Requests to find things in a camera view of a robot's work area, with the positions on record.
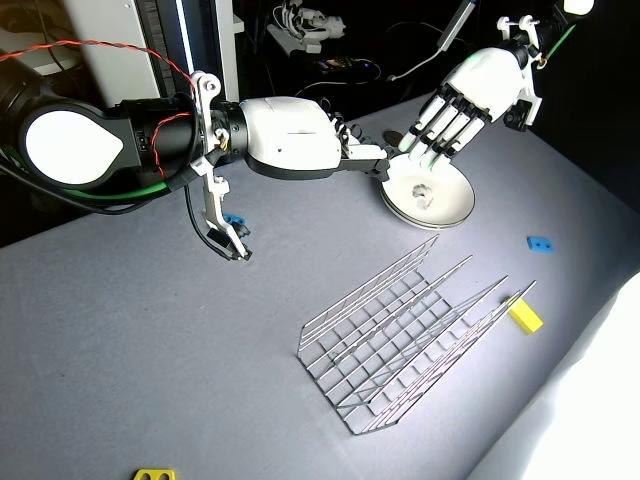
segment yellow lego brick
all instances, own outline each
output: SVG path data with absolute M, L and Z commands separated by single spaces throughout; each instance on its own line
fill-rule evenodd
M 143 468 L 136 472 L 133 480 L 176 480 L 176 472 L 166 468 Z
M 511 315 L 527 335 L 535 333 L 544 325 L 544 322 L 538 314 L 534 312 L 533 308 L 531 308 L 523 299 L 520 299 L 513 304 L 513 307 L 509 310 L 509 315 Z

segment green cable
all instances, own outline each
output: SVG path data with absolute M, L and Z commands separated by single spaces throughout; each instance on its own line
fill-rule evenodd
M 149 187 L 141 188 L 139 190 L 134 190 L 133 192 L 119 193 L 117 195 L 93 195 L 91 193 L 81 192 L 80 190 L 65 190 L 65 191 L 76 197 L 90 198 L 93 200 L 126 200 L 129 198 L 144 197 L 145 195 L 149 195 L 151 193 L 161 192 L 162 190 L 166 190 L 167 188 L 168 186 L 166 182 L 160 182 L 160 183 L 156 183 L 155 185 L 151 185 Z
M 545 58 L 545 60 L 549 60 L 551 58 L 551 55 L 553 55 L 555 53 L 555 51 L 560 47 L 560 45 L 562 45 L 562 42 L 564 42 L 567 39 L 567 37 L 571 34 L 571 32 L 573 32 L 574 28 L 576 28 L 576 26 L 575 25 L 571 25 L 569 27 L 569 30 L 564 32 L 564 35 L 562 35 L 560 37 L 560 40 L 558 40 L 556 42 L 556 44 L 553 46 L 553 48 L 551 50 L 549 50 L 549 53 L 547 54 L 547 57 Z

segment blue object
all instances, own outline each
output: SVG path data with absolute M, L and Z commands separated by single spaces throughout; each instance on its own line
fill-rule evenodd
M 237 223 L 240 225 L 246 225 L 247 221 L 242 218 L 242 217 L 238 217 L 236 215 L 233 215 L 231 213 L 223 213 L 222 216 L 224 217 L 224 221 L 231 224 L 231 223 Z
M 553 244 L 551 240 L 544 237 L 527 237 L 529 249 L 534 252 L 553 253 Z

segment white robotic hand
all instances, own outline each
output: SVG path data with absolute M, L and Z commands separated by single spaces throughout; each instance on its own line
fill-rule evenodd
M 532 64 L 541 58 L 536 24 L 529 15 L 518 23 L 502 17 L 498 28 L 503 39 L 509 40 L 510 28 L 517 25 L 527 43 L 513 51 L 484 48 L 469 56 L 423 107 L 399 150 L 409 152 L 413 163 L 433 169 L 450 163 L 487 123 L 510 108 L 508 126 L 524 130 L 531 125 L 542 102 L 532 79 Z

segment dish rack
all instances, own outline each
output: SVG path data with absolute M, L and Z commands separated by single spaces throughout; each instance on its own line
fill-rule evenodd
M 427 282 L 418 270 L 437 238 L 427 240 L 302 328 L 298 358 L 356 435 L 403 419 L 535 285 L 473 320 L 470 314 L 508 277 L 451 306 L 437 288 L 472 257 Z

